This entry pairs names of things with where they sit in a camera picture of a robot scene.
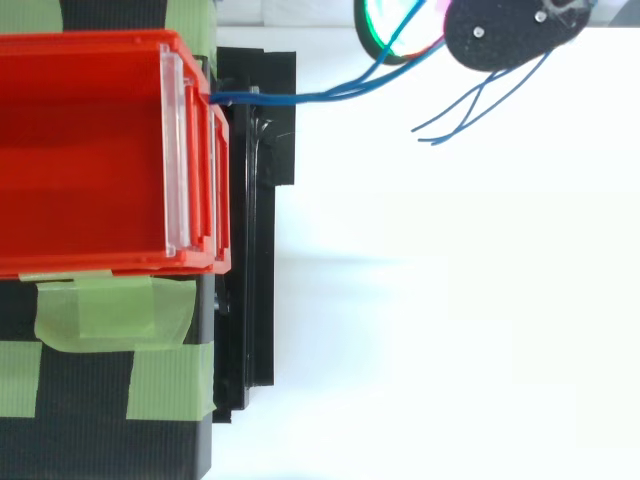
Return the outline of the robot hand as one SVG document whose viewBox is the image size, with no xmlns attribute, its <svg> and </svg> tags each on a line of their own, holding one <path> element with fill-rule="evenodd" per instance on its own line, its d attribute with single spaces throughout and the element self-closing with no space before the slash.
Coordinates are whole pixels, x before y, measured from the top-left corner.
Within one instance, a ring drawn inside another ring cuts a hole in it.
<svg viewBox="0 0 640 480">
<path fill-rule="evenodd" d="M 358 39 L 374 60 L 405 65 L 444 47 L 464 67 L 519 67 L 573 40 L 594 1 L 355 1 Z"/>
</svg>

